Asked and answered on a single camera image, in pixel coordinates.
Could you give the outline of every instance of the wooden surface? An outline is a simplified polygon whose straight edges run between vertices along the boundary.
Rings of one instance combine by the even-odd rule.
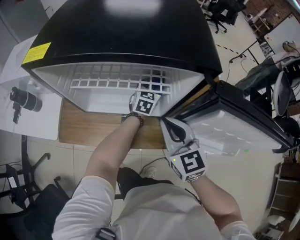
[[[97,146],[121,124],[120,115],[82,112],[63,101],[60,119],[61,143]],[[163,134],[157,118],[146,117],[145,125],[137,133],[133,149],[163,149]]]

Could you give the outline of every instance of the shoe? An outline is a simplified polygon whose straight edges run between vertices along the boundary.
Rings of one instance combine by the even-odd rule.
[[[156,167],[149,167],[146,171],[145,171],[145,174],[144,174],[144,177],[145,178],[152,178],[154,179],[156,175]]]

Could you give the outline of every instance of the black office chair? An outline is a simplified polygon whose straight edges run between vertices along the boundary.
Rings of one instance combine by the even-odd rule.
[[[223,26],[222,23],[227,23],[229,25],[234,25],[238,17],[238,13],[246,8],[246,5],[243,4],[243,1],[239,0],[213,0],[208,6],[208,11],[212,15],[204,14],[209,19],[206,19],[208,22],[213,22],[216,25],[217,31],[219,32],[219,25],[222,26],[227,32],[227,28]]]
[[[58,183],[59,179],[54,180],[57,186],[49,184],[25,210],[1,214],[1,234],[7,239],[51,240],[55,219],[69,200]]]

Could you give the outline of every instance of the fridge door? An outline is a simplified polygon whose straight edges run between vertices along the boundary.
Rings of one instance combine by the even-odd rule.
[[[293,138],[242,91],[220,81],[176,117],[189,124],[209,152],[235,156],[241,150],[289,149]]]

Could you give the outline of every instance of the tile floor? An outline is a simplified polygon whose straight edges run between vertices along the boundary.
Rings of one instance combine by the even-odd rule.
[[[255,35],[244,20],[243,14],[239,15],[235,26],[228,26],[226,34],[221,31],[216,34],[213,24],[210,24],[210,29],[215,44],[225,46],[235,52],[242,52],[255,41]],[[259,62],[264,60],[258,44],[254,45],[251,50]],[[237,54],[221,47],[217,47],[217,51],[223,68],[223,74],[220,77],[222,80],[226,80],[228,61]],[[237,59],[230,65],[229,83],[235,84],[247,75],[246,71],[256,65],[251,60],[249,53],[246,55],[247,59],[242,62],[245,71],[241,67],[241,59]],[[0,164],[20,160],[20,148],[19,135],[0,131]],[[28,140],[28,155],[32,163],[35,163],[46,152],[51,153],[52,156],[50,160],[45,160],[36,171],[39,186],[44,188],[47,184],[53,183],[56,176],[60,176],[62,178],[61,184],[69,195],[72,194],[82,178],[94,149],[95,147],[65,144],[38,138],[29,138]],[[124,161],[124,165],[139,172],[142,166],[163,156],[162,150],[131,150]],[[271,151],[242,152],[236,157],[208,155],[207,175],[236,198],[242,216],[251,231],[259,226],[263,218],[273,182],[274,168],[281,161],[281,155],[272,154]],[[165,160],[159,160],[153,163],[153,166],[157,168],[156,179],[169,179],[174,184],[193,191],[189,184],[182,183],[178,179]],[[0,181],[0,189],[3,184],[4,182]],[[118,218],[122,209],[123,201],[116,200],[113,207],[112,222]],[[0,200],[0,213],[19,210],[18,207],[10,204],[8,198]]]

